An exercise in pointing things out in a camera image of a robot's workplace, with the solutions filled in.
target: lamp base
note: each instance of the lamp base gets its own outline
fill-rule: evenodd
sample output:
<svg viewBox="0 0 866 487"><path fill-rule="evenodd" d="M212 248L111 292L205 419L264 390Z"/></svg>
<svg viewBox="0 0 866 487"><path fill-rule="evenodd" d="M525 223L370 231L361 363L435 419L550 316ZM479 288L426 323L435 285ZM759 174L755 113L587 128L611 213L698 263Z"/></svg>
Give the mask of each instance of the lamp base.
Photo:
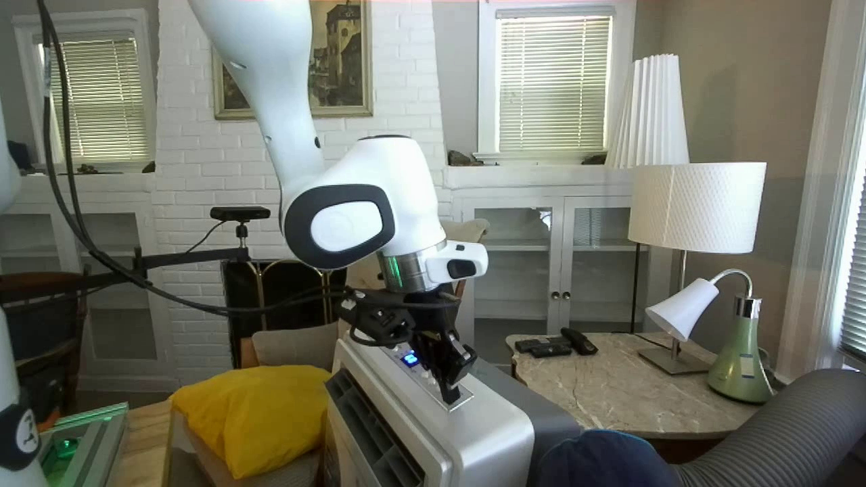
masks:
<svg viewBox="0 0 866 487"><path fill-rule="evenodd" d="M706 374L709 365L680 353L674 354L671 350L641 350L638 353L641 359L652 363L655 367L661 367L669 376L690 376L690 374Z"/></svg>

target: blue light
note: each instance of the blue light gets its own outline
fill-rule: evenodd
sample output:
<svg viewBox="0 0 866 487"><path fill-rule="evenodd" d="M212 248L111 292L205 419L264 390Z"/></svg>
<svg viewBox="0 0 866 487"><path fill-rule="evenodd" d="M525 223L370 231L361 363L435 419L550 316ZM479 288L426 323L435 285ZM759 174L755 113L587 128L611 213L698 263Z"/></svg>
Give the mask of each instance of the blue light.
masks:
<svg viewBox="0 0 866 487"><path fill-rule="evenodd" d="M410 350L410 353L402 357L402 363L403 363L406 367L415 367L415 365L418 365L415 350Z"/></svg>

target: window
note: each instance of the window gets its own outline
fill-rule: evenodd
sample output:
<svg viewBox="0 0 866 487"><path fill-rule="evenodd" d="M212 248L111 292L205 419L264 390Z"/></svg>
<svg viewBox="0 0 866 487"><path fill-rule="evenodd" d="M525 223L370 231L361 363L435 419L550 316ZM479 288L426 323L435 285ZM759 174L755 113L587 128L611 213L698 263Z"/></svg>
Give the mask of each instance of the window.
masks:
<svg viewBox="0 0 866 487"><path fill-rule="evenodd" d="M607 152L632 37L633 0L479 4L479 152L506 162Z"/></svg>
<svg viewBox="0 0 866 487"><path fill-rule="evenodd" d="M154 75L143 12L57 13L67 81L75 164L142 171L154 160ZM42 132L44 37L38 18L16 18L16 41L36 132ZM52 156L62 162L61 75L52 67Z"/></svg>
<svg viewBox="0 0 866 487"><path fill-rule="evenodd" d="M866 359L866 200L864 200L864 155L859 156L859 192L849 200L847 244L843 258L839 289L844 289L843 308L843 350L859 359Z"/></svg>
<svg viewBox="0 0 866 487"><path fill-rule="evenodd" d="M866 4L833 0L778 371L864 367Z"/></svg>

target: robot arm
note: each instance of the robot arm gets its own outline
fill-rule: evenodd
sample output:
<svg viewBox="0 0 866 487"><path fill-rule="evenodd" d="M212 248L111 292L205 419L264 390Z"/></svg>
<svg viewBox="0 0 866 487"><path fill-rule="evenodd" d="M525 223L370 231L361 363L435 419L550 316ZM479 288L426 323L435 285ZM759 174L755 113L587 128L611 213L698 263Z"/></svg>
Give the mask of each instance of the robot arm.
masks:
<svg viewBox="0 0 866 487"><path fill-rule="evenodd" d="M2 121L2 101L0 101L0 212L12 206L12 200L19 194L23 174L12 162L12 155L5 150L5 121Z"/></svg>
<svg viewBox="0 0 866 487"><path fill-rule="evenodd" d="M345 302L347 319L377 343L410 338L452 404L473 353L458 340L454 302L439 288L488 273L488 252L446 240L419 143L375 135L328 164L308 112L308 0L190 4L258 113L292 254L314 267L347 267L380 252L387 294Z"/></svg>
<svg viewBox="0 0 866 487"><path fill-rule="evenodd" d="M5 121L0 104L0 213L19 194L23 174L5 150ZM0 485L44 485L44 473L36 462L38 432L36 417L19 404L19 376L9 340L5 315L0 308Z"/></svg>

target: desk lamp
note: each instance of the desk lamp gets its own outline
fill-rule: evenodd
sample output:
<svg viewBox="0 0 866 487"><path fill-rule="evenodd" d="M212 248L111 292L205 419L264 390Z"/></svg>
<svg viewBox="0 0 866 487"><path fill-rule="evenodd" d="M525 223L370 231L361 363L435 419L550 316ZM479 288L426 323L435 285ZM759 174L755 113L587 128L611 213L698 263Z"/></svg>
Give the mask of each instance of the desk lamp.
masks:
<svg viewBox="0 0 866 487"><path fill-rule="evenodd" d="M706 384L726 397L766 404L771 397L771 384L759 353L761 297L752 294L749 273L728 267L711 281L697 278L669 300L649 307L646 315L678 338L688 338L703 308L721 294L718 281L726 275L741 275L748 292L736 297L736 331L709 367Z"/></svg>
<svg viewBox="0 0 866 487"><path fill-rule="evenodd" d="M692 162L633 169L628 238L680 252L680 289L688 252L748 254L755 244L766 162ZM671 350L646 350L661 371L703 374L706 365L682 354L690 327L667 327Z"/></svg>

